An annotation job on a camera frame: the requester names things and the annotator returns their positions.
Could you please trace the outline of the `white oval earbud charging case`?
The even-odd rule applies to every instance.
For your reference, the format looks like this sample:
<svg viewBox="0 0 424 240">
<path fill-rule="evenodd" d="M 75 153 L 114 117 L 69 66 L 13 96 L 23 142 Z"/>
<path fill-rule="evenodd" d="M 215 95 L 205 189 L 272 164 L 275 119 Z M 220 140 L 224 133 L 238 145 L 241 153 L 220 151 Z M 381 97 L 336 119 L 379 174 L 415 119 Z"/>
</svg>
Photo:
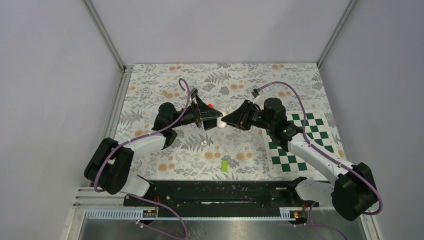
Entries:
<svg viewBox="0 0 424 240">
<path fill-rule="evenodd" d="M 221 114 L 222 114 L 222 116 L 220 116 L 216 119 L 216 126 L 220 129 L 225 128 L 227 126 L 227 123 L 222 121 L 222 118 L 225 117 L 227 115 L 227 113 L 222 111 Z"/>
</svg>

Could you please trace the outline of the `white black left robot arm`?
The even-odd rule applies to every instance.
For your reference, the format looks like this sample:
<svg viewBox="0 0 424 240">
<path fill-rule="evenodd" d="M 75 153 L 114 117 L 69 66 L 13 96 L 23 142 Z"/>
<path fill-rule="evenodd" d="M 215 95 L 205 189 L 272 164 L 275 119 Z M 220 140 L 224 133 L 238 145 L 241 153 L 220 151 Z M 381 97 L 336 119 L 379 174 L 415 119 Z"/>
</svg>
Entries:
<svg viewBox="0 0 424 240">
<path fill-rule="evenodd" d="M 122 143 L 104 138 L 84 170 L 84 177 L 96 185 L 98 192 L 111 195 L 125 193 L 136 195 L 144 206 L 152 204 L 155 192 L 151 184 L 141 176 L 131 175 L 134 159 L 170 147 L 177 137 L 177 127 L 196 124 L 200 129 L 210 130 L 219 126 L 224 112 L 204 103 L 197 95 L 189 99 L 178 111 L 170 102 L 161 104 L 152 131 Z"/>
</svg>

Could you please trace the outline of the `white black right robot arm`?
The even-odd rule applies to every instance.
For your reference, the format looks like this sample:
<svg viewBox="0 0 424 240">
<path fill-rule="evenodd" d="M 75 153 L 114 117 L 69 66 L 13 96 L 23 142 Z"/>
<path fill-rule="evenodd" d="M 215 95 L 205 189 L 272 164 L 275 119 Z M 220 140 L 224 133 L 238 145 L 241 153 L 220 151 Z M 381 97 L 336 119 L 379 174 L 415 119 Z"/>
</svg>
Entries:
<svg viewBox="0 0 424 240">
<path fill-rule="evenodd" d="M 278 98 L 268 98 L 263 109 L 253 102 L 243 104 L 221 119 L 227 125 L 248 131 L 252 126 L 267 130 L 274 144 L 303 159 L 319 171 L 327 183 L 299 177 L 292 182 L 294 188 L 287 191 L 287 201 L 299 206 L 304 201 L 314 201 L 333 207 L 340 216 L 354 221 L 360 215 L 377 215 L 383 210 L 371 169 L 360 162 L 338 160 L 323 146 L 313 143 L 306 132 L 289 122 L 286 108 Z"/>
</svg>

